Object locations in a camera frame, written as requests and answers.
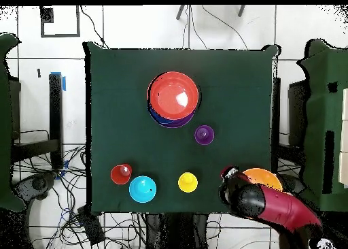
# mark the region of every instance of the purple cup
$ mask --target purple cup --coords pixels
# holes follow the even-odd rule
[[[200,145],[208,145],[214,139],[214,130],[208,125],[202,125],[194,132],[194,138]]]

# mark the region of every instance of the stacked bowls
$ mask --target stacked bowls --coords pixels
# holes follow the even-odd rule
[[[152,118],[166,128],[179,128],[193,117],[198,104],[196,84],[180,72],[166,72],[147,88],[147,108]]]

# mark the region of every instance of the yellow cup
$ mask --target yellow cup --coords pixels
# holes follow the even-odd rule
[[[177,184],[179,185],[180,190],[186,193],[190,193],[196,190],[198,180],[192,173],[185,172],[179,177]]]

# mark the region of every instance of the white tile floor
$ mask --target white tile floor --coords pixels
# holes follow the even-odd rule
[[[348,46],[345,34],[345,16],[334,6],[322,5],[247,5],[242,17],[238,17],[240,5],[205,5],[205,9],[234,27],[243,37],[248,49],[259,50],[268,44],[281,46],[278,62],[278,76],[281,78],[281,122],[282,133],[289,133],[288,85],[303,80],[305,75],[296,64],[303,58],[306,42],[312,38],[323,38],[329,44],[344,48]],[[75,7],[53,6],[54,23],[45,24],[46,33],[75,33]],[[180,20],[176,20],[179,5],[143,6],[83,6],[94,21],[95,29],[105,38],[110,48],[181,48],[183,32],[187,23],[185,10]],[[208,48],[245,49],[240,37],[229,27],[209,15],[201,5],[193,5],[194,27]],[[0,32],[17,35],[21,41],[18,47],[7,54],[7,65],[13,76],[19,76],[22,83],[20,95],[20,125],[22,131],[48,129],[48,74],[60,71],[67,79],[67,89],[63,91],[63,133],[64,148],[68,151],[84,145],[85,138],[85,81],[83,41],[101,43],[94,32],[90,19],[80,12],[80,37],[41,38],[39,7],[9,7],[0,14]],[[184,47],[188,46],[188,30]],[[204,49],[203,43],[191,27],[191,49]],[[45,133],[23,134],[22,141],[45,139]],[[281,135],[281,142],[287,143],[287,135]],[[39,158],[34,163],[43,163]],[[72,166],[83,168],[79,157]],[[28,173],[14,174],[14,181],[26,177]],[[76,184],[86,187],[84,178]],[[54,185],[60,195],[60,204],[67,207],[66,190],[57,180]],[[78,208],[86,202],[86,191],[74,189]],[[129,222],[124,227],[111,229],[118,222],[130,218],[130,214],[105,214],[101,224],[108,237],[126,237]],[[58,197],[53,190],[47,199],[35,201],[30,216],[31,239],[51,237],[57,230],[61,218]],[[219,214],[212,214],[209,220],[220,220]],[[210,239],[209,249],[278,249],[277,233],[269,227],[251,220],[221,217],[222,232]],[[216,223],[209,223],[207,237],[216,235]],[[137,248],[139,238],[130,245]],[[76,242],[71,235],[70,242]],[[47,239],[34,242],[36,249],[44,249]],[[83,244],[85,249],[90,245]],[[57,240],[54,249],[81,249],[80,246],[66,246]],[[119,244],[111,242],[106,249],[118,249]]]

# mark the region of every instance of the plastic cup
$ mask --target plastic cup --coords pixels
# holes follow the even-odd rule
[[[195,175],[190,172],[185,172],[179,177],[177,182],[181,191],[191,193],[195,191],[198,186],[198,180]]]
[[[207,125],[202,125],[194,132],[194,138],[200,145],[209,145],[214,139],[214,130]]]
[[[128,164],[116,165],[111,173],[110,177],[114,183],[123,185],[126,184],[131,178],[132,167]]]
[[[139,203],[151,201],[156,194],[156,183],[147,176],[138,176],[129,185],[129,194],[132,199]]]

